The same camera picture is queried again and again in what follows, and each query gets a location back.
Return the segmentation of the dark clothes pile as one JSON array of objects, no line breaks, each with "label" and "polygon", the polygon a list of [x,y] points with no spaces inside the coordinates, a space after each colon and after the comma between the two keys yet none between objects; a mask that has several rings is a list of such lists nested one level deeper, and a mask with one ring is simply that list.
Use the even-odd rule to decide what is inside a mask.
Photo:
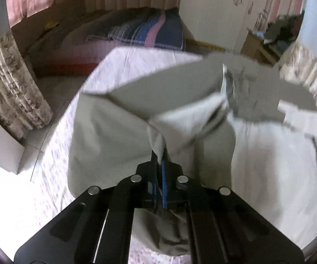
[{"label": "dark clothes pile", "polygon": [[264,33],[264,44],[277,42],[292,43],[296,40],[303,22],[304,13],[296,15],[278,16],[274,22],[268,24]]}]

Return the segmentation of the wooden side table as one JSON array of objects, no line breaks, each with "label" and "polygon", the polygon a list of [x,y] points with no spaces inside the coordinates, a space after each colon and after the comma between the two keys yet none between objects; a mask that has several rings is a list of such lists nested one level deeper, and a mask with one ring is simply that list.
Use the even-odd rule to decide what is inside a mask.
[{"label": "wooden side table", "polygon": [[274,66],[281,58],[281,54],[273,45],[266,45],[252,30],[248,30],[246,40],[240,54],[260,64]]}]

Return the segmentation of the blue pink striped blanket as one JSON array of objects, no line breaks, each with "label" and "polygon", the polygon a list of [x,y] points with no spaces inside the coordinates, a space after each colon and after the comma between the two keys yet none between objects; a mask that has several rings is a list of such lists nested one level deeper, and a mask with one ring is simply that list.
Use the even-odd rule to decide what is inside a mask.
[{"label": "blue pink striped blanket", "polygon": [[142,7],[111,11],[89,23],[86,40],[113,40],[174,51],[185,49],[184,30],[177,7],[168,10]]}]

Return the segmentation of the white wardrobe with stickers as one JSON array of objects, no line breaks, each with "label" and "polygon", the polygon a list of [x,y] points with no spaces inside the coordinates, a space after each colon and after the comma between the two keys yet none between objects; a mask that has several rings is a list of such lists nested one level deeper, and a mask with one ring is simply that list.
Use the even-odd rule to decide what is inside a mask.
[{"label": "white wardrobe with stickers", "polygon": [[266,0],[180,0],[186,39],[239,53]]}]

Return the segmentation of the brown wooden headboard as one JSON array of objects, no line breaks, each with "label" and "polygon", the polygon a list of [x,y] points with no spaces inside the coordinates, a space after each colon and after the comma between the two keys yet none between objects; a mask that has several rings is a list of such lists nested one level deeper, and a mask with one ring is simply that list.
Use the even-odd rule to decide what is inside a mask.
[{"label": "brown wooden headboard", "polygon": [[30,46],[44,34],[45,26],[49,22],[61,23],[85,12],[84,0],[68,0],[24,18],[11,28],[19,51],[25,55]]}]

